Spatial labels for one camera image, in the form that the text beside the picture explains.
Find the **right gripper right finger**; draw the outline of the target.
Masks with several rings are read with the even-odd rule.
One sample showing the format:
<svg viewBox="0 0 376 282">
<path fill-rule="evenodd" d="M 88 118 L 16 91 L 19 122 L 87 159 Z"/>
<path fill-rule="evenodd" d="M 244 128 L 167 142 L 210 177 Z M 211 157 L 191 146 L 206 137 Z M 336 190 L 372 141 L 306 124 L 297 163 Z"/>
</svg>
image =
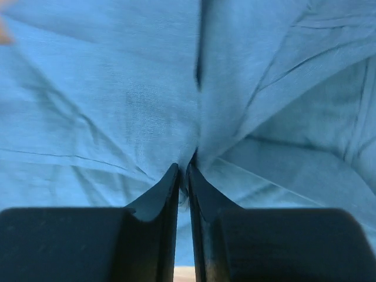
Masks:
<svg viewBox="0 0 376 282">
<path fill-rule="evenodd" d="M 375 256 L 341 209 L 245 209 L 187 169 L 197 281 L 374 281 Z"/>
</svg>

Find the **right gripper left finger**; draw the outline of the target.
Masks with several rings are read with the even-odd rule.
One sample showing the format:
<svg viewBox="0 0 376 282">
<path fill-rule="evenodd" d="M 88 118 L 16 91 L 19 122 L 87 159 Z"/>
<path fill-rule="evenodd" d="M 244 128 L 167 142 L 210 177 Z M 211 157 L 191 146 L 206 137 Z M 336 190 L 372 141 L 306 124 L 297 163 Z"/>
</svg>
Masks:
<svg viewBox="0 0 376 282">
<path fill-rule="evenodd" d="M 172 281 L 179 168 L 125 207 L 1 212 L 2 281 Z"/>
</svg>

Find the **grey shirt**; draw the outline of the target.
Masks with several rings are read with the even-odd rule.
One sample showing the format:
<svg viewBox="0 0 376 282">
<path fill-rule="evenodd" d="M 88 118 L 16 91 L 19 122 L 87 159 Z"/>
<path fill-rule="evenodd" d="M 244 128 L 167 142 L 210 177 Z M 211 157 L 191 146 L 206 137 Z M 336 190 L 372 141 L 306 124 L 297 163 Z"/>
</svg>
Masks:
<svg viewBox="0 0 376 282">
<path fill-rule="evenodd" d="M 244 207 L 339 207 L 375 244 L 374 1 L 18 1 L 1 208 L 124 206 L 193 156 Z"/>
</svg>

